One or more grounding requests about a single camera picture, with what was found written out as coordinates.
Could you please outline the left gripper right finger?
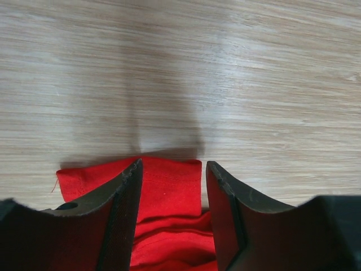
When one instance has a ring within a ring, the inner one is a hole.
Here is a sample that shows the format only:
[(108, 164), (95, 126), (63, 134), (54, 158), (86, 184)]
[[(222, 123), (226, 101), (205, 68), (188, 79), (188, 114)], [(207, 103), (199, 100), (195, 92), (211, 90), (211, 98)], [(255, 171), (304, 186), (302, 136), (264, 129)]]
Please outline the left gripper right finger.
[(206, 188), (219, 270), (360, 269), (360, 196), (319, 195), (294, 207), (214, 161)]

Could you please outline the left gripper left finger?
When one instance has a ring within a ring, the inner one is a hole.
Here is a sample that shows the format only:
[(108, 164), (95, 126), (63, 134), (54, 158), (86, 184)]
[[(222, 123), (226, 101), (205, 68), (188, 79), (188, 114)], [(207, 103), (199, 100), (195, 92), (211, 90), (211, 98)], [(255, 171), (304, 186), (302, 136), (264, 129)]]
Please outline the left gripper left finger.
[(1, 201), (2, 270), (129, 270), (143, 164), (56, 209)]

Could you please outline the red t-shirt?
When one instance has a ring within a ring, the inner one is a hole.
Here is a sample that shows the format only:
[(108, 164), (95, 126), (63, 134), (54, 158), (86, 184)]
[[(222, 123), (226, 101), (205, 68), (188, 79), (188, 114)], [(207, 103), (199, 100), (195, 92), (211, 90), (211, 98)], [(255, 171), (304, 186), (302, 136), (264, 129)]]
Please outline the red t-shirt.
[(141, 157), (143, 182), (130, 270), (217, 270), (199, 160)]

